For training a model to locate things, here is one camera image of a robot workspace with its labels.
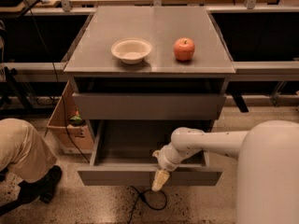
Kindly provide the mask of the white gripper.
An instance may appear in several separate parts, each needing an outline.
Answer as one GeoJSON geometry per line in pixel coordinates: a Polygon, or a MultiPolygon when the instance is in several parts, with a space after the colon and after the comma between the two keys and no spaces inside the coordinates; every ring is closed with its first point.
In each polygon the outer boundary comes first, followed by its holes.
{"type": "Polygon", "coordinates": [[[158,166],[161,170],[157,170],[154,176],[151,190],[159,191],[167,182],[170,174],[168,172],[175,171],[187,157],[186,151],[176,149],[171,143],[163,146],[159,150],[155,150],[152,156],[157,159],[158,166]]]}

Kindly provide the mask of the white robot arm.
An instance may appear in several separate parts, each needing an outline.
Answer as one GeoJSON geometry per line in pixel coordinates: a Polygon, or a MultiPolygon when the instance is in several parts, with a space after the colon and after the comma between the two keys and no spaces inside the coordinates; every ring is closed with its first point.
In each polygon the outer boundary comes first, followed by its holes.
{"type": "Polygon", "coordinates": [[[238,160],[235,224],[299,224],[299,124],[270,120],[249,131],[205,133],[177,128],[153,152],[159,168],[152,189],[200,151],[238,160]]]}

